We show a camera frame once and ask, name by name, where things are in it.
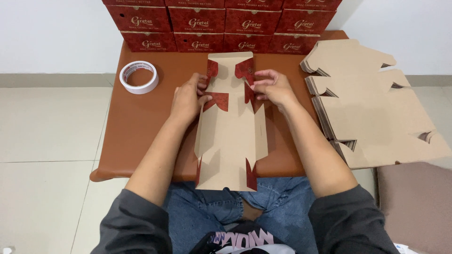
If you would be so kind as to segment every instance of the left hand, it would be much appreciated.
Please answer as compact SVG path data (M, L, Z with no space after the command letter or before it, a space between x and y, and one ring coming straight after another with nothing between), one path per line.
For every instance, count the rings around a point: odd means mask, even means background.
M176 87L174 91L173 105L171 106L170 118L185 125L191 124L199 114L201 106L212 99L212 96L205 95L198 99L197 95L203 95L200 89L207 87L199 80L206 80L207 77L199 73L193 73L189 81L181 87Z

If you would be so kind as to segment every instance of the jeans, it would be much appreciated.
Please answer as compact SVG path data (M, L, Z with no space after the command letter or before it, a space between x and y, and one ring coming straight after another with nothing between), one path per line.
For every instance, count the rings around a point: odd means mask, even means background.
M243 215L242 199L263 210L255 222L299 254L317 254L308 211L315 200L306 177L259 178L257 192L195 190L194 182L172 183L164 208L174 254L187 254L208 233Z

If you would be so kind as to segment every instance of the brown leather table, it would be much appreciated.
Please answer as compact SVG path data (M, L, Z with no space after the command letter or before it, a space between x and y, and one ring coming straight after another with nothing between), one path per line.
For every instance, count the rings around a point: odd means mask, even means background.
M344 31L325 31L321 40L347 38ZM287 75L298 101L319 125L311 101L312 96L304 82L308 74L304 73L299 66L304 57L254 54L254 62L256 70L275 69ZM138 60L153 64L159 75L159 84L147 94L131 94L119 81L121 69L126 64ZM170 115L174 89L187 81L194 72L206 74L206 70L207 53L132 53L123 43L99 167L91 173L89 178L99 182L117 177L130 177ZM305 172L284 116L271 102L265 102L264 107L268 156L256 162L258 176L304 176ZM197 120L195 120L185 133L176 160L173 181L195 179L197 158L194 153L194 143L197 127Z

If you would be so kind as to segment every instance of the tape roll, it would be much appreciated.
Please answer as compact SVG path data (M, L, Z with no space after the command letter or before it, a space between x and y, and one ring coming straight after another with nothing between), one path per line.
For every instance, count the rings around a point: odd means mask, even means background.
M130 74L132 74L136 70L141 69L152 71L152 79L146 84L140 86L132 86L127 84L127 79L130 77ZM126 88L126 90L131 92L132 94L145 94L151 92L157 86L157 84L159 83L159 76L157 75L157 70L152 64L146 61L135 61L124 66L124 68L121 70L121 74L119 75L119 80L121 81L121 84Z

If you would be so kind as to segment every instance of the cushion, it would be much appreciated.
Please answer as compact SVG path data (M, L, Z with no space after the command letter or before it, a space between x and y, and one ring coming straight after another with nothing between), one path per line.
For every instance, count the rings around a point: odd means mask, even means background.
M426 162L377 168L380 208L395 243L429 254L452 250L452 171Z

